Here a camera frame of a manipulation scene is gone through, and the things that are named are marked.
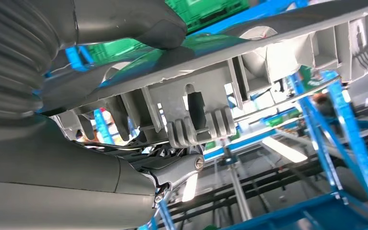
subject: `gray plastic housing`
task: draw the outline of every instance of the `gray plastic housing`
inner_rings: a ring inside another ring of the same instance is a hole
[[[365,76],[368,0],[321,3],[238,24],[222,35],[189,37],[174,50],[152,50],[66,109],[120,97],[126,110],[123,120],[130,117],[135,127],[158,133],[164,128],[161,104],[171,145],[191,146],[234,134],[225,84],[232,84],[242,109],[250,94],[271,87],[301,65],[336,70],[345,82]],[[183,103],[183,96],[195,92],[202,95],[202,117],[191,117]],[[205,126],[195,129],[200,119],[206,120]],[[125,129],[122,123],[116,126]]]

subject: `metal bolt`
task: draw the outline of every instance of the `metal bolt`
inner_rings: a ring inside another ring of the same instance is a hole
[[[157,203],[160,203],[160,201],[162,201],[164,198],[164,193],[160,193],[160,194],[157,194],[156,197],[154,198],[154,202],[157,204]]]
[[[195,162],[196,169],[202,169],[204,167],[204,158],[198,158]]]

